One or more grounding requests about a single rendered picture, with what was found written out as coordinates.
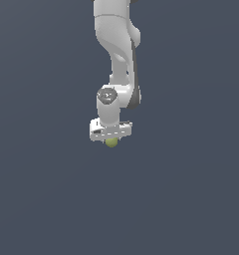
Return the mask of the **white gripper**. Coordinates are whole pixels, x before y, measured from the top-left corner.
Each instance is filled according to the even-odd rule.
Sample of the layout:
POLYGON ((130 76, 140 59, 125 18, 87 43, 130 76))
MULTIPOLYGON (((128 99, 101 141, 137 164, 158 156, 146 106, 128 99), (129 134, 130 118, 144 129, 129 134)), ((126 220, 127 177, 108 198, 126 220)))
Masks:
POLYGON ((108 138, 121 139, 122 137, 131 135, 132 122, 119 122, 113 127, 103 127, 99 119, 90 122, 90 140, 105 142, 108 138))

